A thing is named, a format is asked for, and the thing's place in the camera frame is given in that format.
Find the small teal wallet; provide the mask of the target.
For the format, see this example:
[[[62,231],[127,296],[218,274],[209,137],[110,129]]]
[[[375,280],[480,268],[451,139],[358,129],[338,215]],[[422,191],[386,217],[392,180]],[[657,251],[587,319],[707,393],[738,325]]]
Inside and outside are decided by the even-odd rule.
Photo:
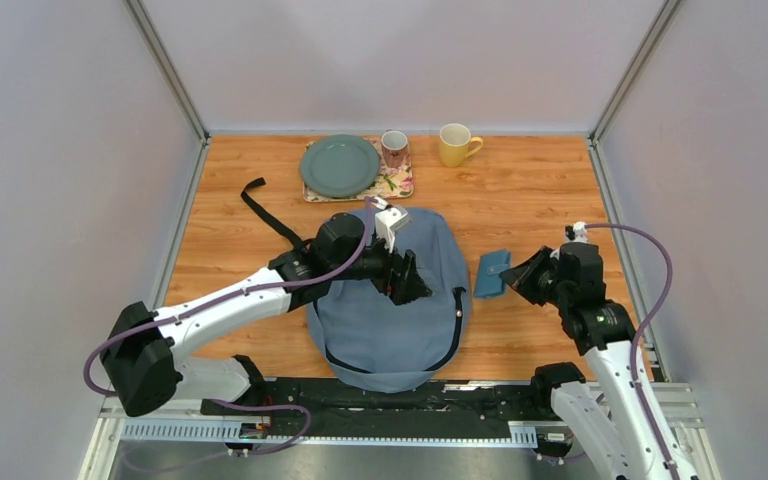
[[[500,249],[483,254],[480,257],[476,279],[473,287],[473,297],[490,299],[505,293],[506,284],[500,274],[510,267],[511,252]]]

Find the yellow ceramic mug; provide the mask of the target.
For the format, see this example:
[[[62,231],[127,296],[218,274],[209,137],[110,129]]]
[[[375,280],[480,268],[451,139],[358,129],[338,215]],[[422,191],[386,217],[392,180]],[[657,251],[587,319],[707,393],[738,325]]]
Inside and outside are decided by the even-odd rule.
[[[450,168],[460,166],[484,146],[484,139],[474,136],[463,124],[449,123],[439,131],[439,159]]]

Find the blue-grey fabric backpack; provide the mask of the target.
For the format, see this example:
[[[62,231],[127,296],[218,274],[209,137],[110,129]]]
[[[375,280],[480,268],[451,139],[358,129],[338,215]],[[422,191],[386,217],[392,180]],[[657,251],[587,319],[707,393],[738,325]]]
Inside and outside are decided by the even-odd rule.
[[[262,178],[241,192],[243,202],[288,239],[292,250],[311,241],[299,237],[251,196]],[[382,393],[414,389],[457,354],[472,301],[469,271],[454,233],[438,212],[409,208],[411,221],[396,235],[400,252],[412,250],[432,295],[397,306],[369,281],[339,281],[318,301],[302,306],[317,348],[340,381]]]

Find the floral serving tray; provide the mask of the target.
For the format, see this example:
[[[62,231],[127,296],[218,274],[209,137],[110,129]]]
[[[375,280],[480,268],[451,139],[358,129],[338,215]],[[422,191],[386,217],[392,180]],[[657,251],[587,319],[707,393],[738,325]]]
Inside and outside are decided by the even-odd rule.
[[[350,202],[362,201],[366,196],[377,196],[383,199],[407,198],[415,190],[414,172],[410,155],[397,167],[391,167],[383,157],[380,137],[363,135],[362,139],[369,143],[379,157],[379,171],[373,183],[365,190],[349,197],[329,197],[311,189],[302,183],[302,198],[308,203]]]

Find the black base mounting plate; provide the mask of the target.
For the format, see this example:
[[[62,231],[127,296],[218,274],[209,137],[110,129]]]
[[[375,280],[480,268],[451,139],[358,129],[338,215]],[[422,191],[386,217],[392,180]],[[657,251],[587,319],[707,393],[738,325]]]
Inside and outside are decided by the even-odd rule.
[[[385,394],[335,378],[278,377],[255,384],[245,406],[297,405],[312,414],[311,437],[502,439],[514,421],[559,421],[528,383],[429,381]]]

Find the green ceramic plate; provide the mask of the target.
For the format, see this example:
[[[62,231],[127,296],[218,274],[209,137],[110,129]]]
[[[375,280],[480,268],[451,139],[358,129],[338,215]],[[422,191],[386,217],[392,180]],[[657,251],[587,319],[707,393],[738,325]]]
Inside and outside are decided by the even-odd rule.
[[[347,134],[314,141],[304,152],[299,171],[315,193],[332,198],[355,196],[370,187],[380,171],[380,157],[367,140]]]

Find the pink patterned mug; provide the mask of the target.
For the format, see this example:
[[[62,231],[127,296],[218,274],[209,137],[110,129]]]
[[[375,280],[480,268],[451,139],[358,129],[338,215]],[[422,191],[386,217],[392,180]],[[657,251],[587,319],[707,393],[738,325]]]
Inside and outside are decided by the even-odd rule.
[[[380,137],[381,153],[388,168],[401,168],[409,157],[409,140],[405,133],[388,130]]]

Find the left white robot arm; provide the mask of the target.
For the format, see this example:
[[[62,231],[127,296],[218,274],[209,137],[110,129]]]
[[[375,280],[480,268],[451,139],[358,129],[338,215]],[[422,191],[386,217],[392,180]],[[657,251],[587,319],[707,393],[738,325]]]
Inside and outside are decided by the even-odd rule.
[[[430,296],[414,252],[395,247],[408,222],[402,207],[370,210],[366,219],[336,214],[311,241],[233,285],[154,311],[142,301],[124,307],[91,355],[110,379],[109,395],[130,417],[187,397],[217,398],[240,414],[256,413],[266,390],[241,361],[198,360],[193,353],[242,326],[318,301],[334,282],[369,281],[394,305]]]

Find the aluminium front frame rail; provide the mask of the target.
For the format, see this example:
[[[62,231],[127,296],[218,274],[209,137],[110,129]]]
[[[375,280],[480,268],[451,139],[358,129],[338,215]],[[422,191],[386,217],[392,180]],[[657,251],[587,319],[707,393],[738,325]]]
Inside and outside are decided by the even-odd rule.
[[[295,410],[239,412],[206,400],[172,400],[150,414],[130,418],[115,398],[104,401],[82,477],[101,479],[111,470],[120,441],[201,441],[300,445],[511,448],[541,460],[573,462],[581,441],[551,414],[526,381],[433,380],[411,391],[384,394],[350,387],[334,378],[262,377],[246,405],[300,405]]]

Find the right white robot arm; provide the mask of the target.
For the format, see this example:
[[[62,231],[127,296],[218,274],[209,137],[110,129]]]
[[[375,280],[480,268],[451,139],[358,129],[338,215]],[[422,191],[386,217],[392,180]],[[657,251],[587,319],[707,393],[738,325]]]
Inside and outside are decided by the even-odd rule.
[[[500,277],[530,303],[557,309],[607,402],[599,406],[574,364],[556,363],[535,371],[534,412],[563,420],[602,479],[698,478],[657,402],[627,310],[606,296],[598,247],[543,247]]]

